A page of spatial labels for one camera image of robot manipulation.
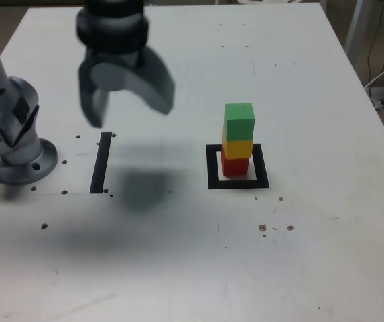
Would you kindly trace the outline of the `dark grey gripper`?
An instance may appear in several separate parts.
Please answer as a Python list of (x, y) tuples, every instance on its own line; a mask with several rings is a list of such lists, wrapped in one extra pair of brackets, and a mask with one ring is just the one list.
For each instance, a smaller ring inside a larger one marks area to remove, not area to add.
[(126, 54), (87, 50), (78, 83), (82, 111), (94, 128), (103, 127), (109, 92), (131, 91), (163, 115), (174, 106), (175, 82), (149, 47)]

